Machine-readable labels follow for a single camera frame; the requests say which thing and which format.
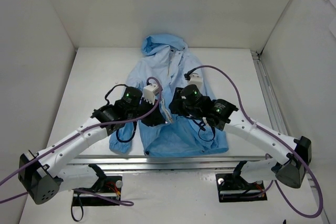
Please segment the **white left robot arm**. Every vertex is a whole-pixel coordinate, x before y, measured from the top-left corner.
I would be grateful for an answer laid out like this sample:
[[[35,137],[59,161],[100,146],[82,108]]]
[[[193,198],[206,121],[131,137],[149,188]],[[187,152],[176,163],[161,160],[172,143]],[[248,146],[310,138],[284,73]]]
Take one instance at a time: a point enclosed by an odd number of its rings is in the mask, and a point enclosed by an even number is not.
[[[123,128],[159,112],[162,88],[149,83],[142,90],[126,87],[120,100],[94,110],[87,121],[51,147],[20,156],[18,178],[35,204],[51,200],[58,192],[103,190],[107,176],[96,164],[70,167],[69,163],[91,145]]]

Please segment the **light blue hooded jacket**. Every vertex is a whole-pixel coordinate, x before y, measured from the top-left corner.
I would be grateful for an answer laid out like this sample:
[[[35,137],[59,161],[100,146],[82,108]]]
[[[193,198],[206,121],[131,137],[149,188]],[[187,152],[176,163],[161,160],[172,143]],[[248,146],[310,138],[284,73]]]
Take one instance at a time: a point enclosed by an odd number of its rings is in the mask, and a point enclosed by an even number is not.
[[[173,114],[169,109],[176,88],[187,85],[184,74],[202,63],[187,43],[170,34],[149,35],[141,46],[143,58],[129,73],[126,84],[142,90],[149,77],[159,80],[163,91],[160,112],[165,123],[155,127],[138,123],[144,154],[150,157],[188,157],[221,154],[229,150],[226,133],[206,127],[198,121]]]

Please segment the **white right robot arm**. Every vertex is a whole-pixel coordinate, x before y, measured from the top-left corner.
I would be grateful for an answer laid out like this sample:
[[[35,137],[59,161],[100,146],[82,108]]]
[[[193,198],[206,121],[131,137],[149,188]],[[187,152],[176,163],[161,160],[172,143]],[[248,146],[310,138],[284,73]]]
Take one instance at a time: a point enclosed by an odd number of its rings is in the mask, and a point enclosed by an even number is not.
[[[240,162],[232,175],[233,184],[245,188],[258,180],[275,179],[291,188],[300,188],[311,163],[311,141],[276,132],[249,122],[242,110],[223,100],[202,95],[194,84],[176,88],[169,105],[173,114],[205,126],[234,134],[271,156],[267,161]]]

